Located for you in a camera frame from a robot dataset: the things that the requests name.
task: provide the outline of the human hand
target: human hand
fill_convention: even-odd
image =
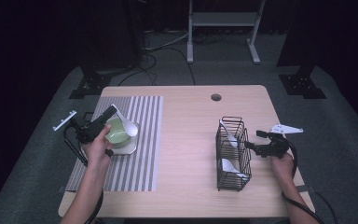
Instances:
[[[104,126],[92,143],[82,146],[86,152],[89,166],[93,164],[109,164],[110,159],[105,154],[105,150],[111,148],[112,144],[105,138],[105,136],[110,132],[110,128],[110,124]]]
[[[277,178],[279,184],[284,185],[293,182],[292,171],[293,171],[293,157],[289,153],[283,154],[282,158],[271,157],[272,172]]]

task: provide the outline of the dark background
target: dark background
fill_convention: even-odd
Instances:
[[[55,91],[78,66],[79,36],[63,2],[0,1],[0,189]],[[240,4],[198,1],[196,7],[218,11]],[[246,6],[254,9],[257,1]],[[187,10],[183,0],[147,1],[140,16],[145,29],[186,29]],[[260,32],[287,31],[279,65],[298,65],[311,52],[358,113],[358,1],[267,1]]]

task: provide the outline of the metal mesh holder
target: metal mesh holder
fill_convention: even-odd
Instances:
[[[252,177],[251,173],[251,154],[249,148],[245,147],[248,141],[248,133],[244,127],[242,118],[222,117],[226,124],[227,131],[236,139],[238,146],[230,144],[226,129],[219,122],[216,134],[216,168],[217,168],[217,188],[242,190]],[[223,159],[228,160],[238,171],[227,172],[223,170]]]

